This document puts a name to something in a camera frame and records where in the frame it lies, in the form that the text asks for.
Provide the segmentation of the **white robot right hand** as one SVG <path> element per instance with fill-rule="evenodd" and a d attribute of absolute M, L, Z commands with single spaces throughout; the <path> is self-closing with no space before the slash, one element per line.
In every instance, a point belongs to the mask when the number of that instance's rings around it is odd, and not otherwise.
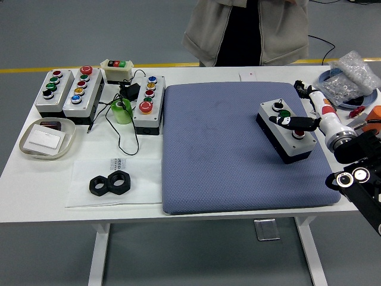
<path fill-rule="evenodd" d="M 326 147 L 334 152 L 338 146 L 357 137 L 355 130 L 344 125 L 336 110 L 324 94 L 312 86 L 306 87 L 301 80 L 294 83 L 298 95 L 302 99 L 310 100 L 316 117 L 295 117 L 295 116 L 271 116 L 269 121 L 287 130 L 312 132 L 319 129 L 325 136 Z"/>

